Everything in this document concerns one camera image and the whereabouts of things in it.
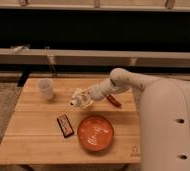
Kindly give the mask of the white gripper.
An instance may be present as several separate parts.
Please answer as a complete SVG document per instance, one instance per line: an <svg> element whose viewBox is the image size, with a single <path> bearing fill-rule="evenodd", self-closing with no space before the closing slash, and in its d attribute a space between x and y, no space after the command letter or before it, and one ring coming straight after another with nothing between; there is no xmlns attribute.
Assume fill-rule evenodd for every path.
<svg viewBox="0 0 190 171"><path fill-rule="evenodd" d="M76 88L76 90L75 90L75 93L77 95L88 93L88 92L91 95L91 98L93 100L101 100L104 98L104 95L102 94L99 85L93 85L89 89L88 88L87 89ZM92 104L93 104L93 101L91 100L88 103L85 103L82 108L83 109L88 108L88 107L92 106Z"/></svg>

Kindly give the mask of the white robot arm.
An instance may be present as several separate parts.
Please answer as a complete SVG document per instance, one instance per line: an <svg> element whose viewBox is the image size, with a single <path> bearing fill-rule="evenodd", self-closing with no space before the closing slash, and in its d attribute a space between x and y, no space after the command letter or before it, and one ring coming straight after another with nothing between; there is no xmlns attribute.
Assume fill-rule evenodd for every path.
<svg viewBox="0 0 190 171"><path fill-rule="evenodd" d="M190 81L116 68L73 97L85 106L128 89L140 113L141 171L190 171Z"/></svg>

